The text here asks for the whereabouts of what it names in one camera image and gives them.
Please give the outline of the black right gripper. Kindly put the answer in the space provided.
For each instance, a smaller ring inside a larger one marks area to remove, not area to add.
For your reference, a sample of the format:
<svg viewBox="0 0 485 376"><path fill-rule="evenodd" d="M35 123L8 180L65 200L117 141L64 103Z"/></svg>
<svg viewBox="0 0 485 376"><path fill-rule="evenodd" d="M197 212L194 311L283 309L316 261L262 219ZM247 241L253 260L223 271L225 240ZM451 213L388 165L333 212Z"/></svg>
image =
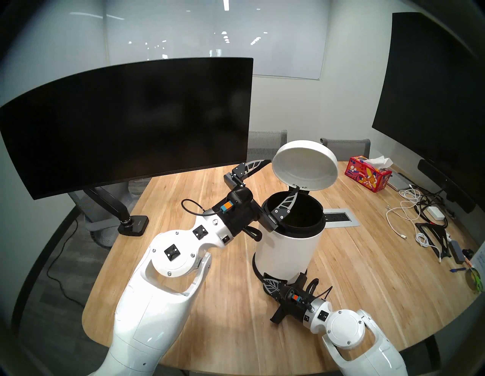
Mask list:
<svg viewBox="0 0 485 376"><path fill-rule="evenodd" d="M300 322L305 319L305 314L311 310L311 303L316 299L313 295L319 284L319 279L313 279L306 288L306 274L300 273L294 283L288 283L286 280L277 278L263 278L263 290L272 297L279 307L271 317L270 321L279 324L283 319L290 315Z"/></svg>

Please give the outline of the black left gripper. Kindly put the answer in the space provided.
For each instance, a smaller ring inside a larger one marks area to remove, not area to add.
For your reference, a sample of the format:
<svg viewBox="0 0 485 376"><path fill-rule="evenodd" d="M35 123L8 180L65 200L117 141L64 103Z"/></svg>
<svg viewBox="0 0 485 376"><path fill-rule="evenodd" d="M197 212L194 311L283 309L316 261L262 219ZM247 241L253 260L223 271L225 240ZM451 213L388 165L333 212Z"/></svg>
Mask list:
<svg viewBox="0 0 485 376"><path fill-rule="evenodd" d="M269 163L271 160L253 160L241 163L232 172L224 175L224 181L231 190L222 200L222 221L233 237L244 232L259 242L262 239L262 232L251 227L250 224L256 221L268 232L276 230L278 222L290 214L297 200L299 186L289 190L282 202L272 210L272 215L266 213L255 201L252 191L246 187L243 181Z"/></svg>

